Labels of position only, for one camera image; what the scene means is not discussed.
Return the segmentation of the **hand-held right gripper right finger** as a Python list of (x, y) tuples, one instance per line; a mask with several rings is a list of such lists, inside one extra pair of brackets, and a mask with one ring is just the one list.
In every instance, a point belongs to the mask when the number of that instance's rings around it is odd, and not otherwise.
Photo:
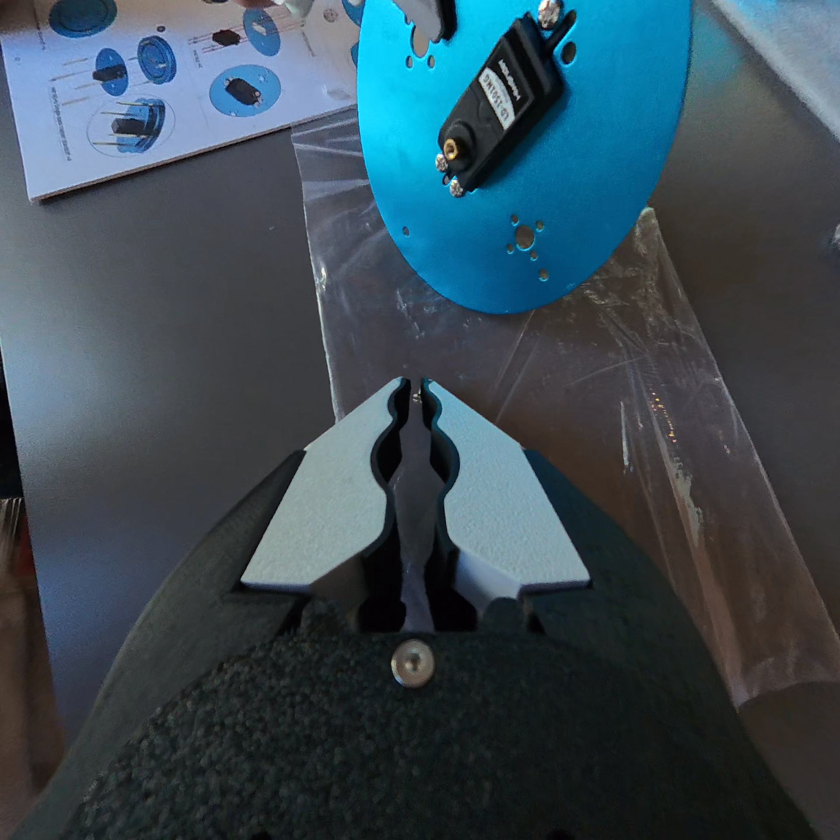
[(591, 576), (527, 452), (424, 380), (430, 463), (444, 487), (424, 581), (433, 615), (481, 615), (499, 598), (585, 587)]

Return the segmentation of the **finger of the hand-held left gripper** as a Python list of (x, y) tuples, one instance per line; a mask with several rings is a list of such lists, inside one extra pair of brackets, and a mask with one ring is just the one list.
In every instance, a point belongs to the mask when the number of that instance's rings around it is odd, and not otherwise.
[(394, 3), (430, 41), (449, 40), (455, 33), (455, 1), (396, 0)]

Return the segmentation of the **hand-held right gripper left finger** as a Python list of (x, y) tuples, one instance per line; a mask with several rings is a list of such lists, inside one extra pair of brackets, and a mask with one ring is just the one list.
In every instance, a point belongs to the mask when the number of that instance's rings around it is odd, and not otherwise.
[(307, 447), (240, 582), (245, 587), (373, 587), (371, 561), (395, 525), (411, 383), (389, 381)]

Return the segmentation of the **black servo motor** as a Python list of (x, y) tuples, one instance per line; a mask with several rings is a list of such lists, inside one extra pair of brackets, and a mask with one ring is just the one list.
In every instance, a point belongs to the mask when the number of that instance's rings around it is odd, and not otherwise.
[(473, 192), (508, 158), (560, 99), (564, 80), (551, 36), (527, 12), (500, 37), (477, 76), (456, 102), (438, 133), (446, 174)]

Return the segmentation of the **blue round metal plate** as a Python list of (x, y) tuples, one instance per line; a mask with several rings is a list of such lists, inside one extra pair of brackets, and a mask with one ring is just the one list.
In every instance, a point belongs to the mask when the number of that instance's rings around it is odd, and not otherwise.
[(394, 2), (367, 2), (358, 65), (362, 150), (388, 233), (447, 299), (540, 308), (600, 268), (635, 224), (673, 143), (691, 2), (563, 2), (560, 99), (473, 192), (436, 170), (438, 133), (516, 18), (539, 2), (455, 2), (430, 41)]

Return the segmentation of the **dark grey desk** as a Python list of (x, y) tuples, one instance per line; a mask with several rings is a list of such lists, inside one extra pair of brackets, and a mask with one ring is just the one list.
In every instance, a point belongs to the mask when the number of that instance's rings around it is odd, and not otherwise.
[[(712, 2), (653, 198), (838, 626), (838, 142)], [(288, 133), (28, 201), (2, 79), (2, 350), (69, 746), (147, 600), (329, 426)]]

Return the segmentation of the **clear plastic bag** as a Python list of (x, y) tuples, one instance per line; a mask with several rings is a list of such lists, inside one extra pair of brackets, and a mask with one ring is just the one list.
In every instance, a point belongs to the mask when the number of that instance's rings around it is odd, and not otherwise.
[(737, 706), (838, 682), (838, 635), (646, 208), (593, 278), (506, 316), (386, 232), (354, 110), (294, 131), (336, 420), (428, 377), (550, 460), (669, 579)]

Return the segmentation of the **white instruction sheet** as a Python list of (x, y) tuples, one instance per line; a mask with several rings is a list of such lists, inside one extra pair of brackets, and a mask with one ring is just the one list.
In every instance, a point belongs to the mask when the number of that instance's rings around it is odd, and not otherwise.
[(2, 2), (28, 197), (355, 103), (364, 2)]

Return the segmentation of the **white foam sheet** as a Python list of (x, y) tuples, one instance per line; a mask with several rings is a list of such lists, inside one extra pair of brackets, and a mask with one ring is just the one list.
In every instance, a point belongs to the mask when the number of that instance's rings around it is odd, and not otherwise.
[(727, 20), (839, 138), (839, 2), (716, 1)]

